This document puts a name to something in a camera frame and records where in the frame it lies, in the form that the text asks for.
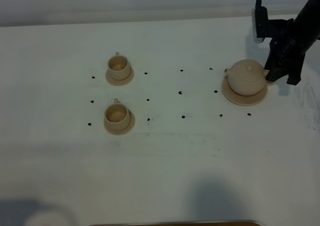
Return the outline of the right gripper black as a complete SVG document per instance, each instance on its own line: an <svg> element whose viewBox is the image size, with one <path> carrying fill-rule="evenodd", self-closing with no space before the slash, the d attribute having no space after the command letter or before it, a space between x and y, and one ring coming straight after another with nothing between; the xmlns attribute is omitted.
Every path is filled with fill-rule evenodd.
<svg viewBox="0 0 320 226"><path fill-rule="evenodd" d="M275 82L288 75L287 84L297 85L308 44L309 25L301 19L272 19L268 21L269 55L264 69L266 80Z"/></svg>

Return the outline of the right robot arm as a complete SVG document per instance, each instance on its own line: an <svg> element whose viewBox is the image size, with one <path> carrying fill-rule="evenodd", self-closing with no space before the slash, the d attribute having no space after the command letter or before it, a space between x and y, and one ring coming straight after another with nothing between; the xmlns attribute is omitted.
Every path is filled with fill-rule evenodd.
<svg viewBox="0 0 320 226"><path fill-rule="evenodd" d="M265 63L266 80L288 76L287 84L297 85L306 52L320 37L320 0L308 0L295 19L281 21L269 30L270 51Z"/></svg>

